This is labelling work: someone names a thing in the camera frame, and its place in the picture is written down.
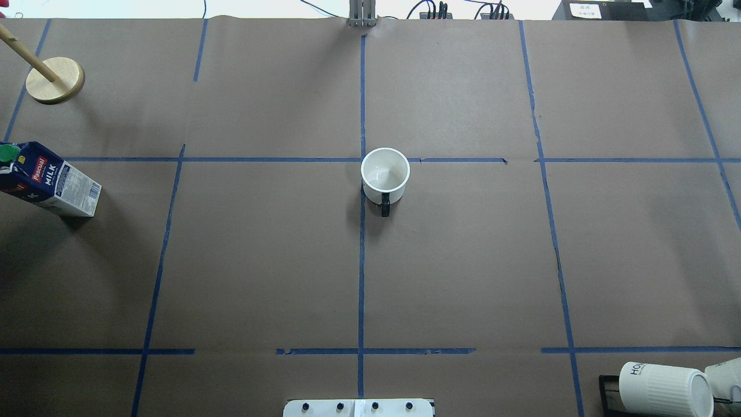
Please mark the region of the wooden stand with round base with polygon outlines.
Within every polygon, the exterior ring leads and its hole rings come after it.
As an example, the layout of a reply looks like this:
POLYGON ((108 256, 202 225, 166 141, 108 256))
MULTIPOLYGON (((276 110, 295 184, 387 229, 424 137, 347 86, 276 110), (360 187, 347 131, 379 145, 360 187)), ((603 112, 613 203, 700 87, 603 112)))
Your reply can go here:
POLYGON ((77 61, 64 56, 42 60, 5 26, 1 26, 1 37, 16 55, 31 66, 25 89, 35 101, 43 105, 57 105, 81 92, 86 75, 77 61))

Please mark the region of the orange black connector block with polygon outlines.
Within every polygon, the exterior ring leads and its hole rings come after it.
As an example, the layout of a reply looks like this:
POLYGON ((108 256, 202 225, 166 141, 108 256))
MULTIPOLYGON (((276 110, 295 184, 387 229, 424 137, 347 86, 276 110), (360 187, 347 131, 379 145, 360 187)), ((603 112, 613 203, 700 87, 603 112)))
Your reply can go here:
POLYGON ((442 1, 424 1, 427 10, 419 12, 419 18, 423 20, 452 20, 453 14, 448 10, 448 3, 442 1))
POLYGON ((502 2, 483 3, 474 16, 475 20, 513 20, 510 8, 502 2))

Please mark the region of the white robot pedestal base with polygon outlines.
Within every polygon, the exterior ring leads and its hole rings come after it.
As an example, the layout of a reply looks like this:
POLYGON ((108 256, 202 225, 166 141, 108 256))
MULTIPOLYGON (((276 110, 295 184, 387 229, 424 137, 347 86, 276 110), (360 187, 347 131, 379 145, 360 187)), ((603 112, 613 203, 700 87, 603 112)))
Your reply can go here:
POLYGON ((433 400, 425 398, 343 398, 291 400, 283 416, 435 416, 433 400))

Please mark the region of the aluminium frame post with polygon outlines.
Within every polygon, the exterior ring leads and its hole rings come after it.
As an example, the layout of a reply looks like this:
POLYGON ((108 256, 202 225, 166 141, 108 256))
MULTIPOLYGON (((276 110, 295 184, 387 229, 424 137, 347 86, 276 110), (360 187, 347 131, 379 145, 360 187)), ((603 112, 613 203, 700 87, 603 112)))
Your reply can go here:
POLYGON ((375 0, 349 0, 349 27, 375 27, 377 24, 375 0))

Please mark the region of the blue white milk carton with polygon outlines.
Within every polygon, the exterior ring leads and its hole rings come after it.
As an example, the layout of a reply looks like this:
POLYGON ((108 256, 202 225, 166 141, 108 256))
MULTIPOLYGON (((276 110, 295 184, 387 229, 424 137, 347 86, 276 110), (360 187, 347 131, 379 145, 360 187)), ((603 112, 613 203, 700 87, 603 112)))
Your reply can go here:
POLYGON ((59 217, 94 217, 101 184, 44 145, 2 142, 1 191, 59 217))

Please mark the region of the upper orange black connector block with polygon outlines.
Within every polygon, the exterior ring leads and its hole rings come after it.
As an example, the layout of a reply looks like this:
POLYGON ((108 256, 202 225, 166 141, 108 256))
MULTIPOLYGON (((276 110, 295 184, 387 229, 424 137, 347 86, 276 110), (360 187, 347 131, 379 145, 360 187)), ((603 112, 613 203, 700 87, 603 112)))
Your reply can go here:
POLYGON ((419 12, 419 18, 423 20, 452 20, 453 14, 448 10, 448 3, 442 1, 424 1, 427 10, 419 12))

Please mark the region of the lower orange black connector block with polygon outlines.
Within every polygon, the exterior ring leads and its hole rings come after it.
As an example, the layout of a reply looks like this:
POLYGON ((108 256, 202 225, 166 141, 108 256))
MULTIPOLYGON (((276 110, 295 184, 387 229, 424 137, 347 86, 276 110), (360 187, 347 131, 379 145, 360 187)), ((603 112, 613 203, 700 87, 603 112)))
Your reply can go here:
POLYGON ((510 8, 502 2, 483 3, 474 16, 475 20, 513 20, 510 8))

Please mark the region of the white ribbed mug on rack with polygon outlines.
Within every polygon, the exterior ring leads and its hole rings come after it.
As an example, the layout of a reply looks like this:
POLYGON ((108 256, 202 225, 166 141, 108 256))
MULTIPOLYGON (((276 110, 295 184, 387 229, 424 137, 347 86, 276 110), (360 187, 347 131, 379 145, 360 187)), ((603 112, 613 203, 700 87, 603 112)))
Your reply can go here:
POLYGON ((714 395, 705 373, 685 367, 628 361, 619 373, 619 395, 630 414, 712 416, 714 395))

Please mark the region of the black box with label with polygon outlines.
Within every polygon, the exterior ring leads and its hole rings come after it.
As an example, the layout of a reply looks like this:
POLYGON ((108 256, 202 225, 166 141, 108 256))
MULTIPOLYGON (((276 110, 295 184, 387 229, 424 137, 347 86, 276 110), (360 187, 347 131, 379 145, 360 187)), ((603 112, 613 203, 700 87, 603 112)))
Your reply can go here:
POLYGON ((553 21, 648 21, 656 7, 651 1, 561 1, 553 21))

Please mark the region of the white mug black handle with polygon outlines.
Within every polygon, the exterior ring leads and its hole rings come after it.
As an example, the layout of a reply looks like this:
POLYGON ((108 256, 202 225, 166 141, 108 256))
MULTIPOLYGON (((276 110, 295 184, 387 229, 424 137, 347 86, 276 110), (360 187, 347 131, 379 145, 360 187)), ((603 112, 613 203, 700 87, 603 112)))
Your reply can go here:
POLYGON ((391 206, 404 195, 410 172, 408 158, 395 148, 376 148, 362 159, 362 191, 366 200, 379 207, 381 217, 389 217, 391 206))

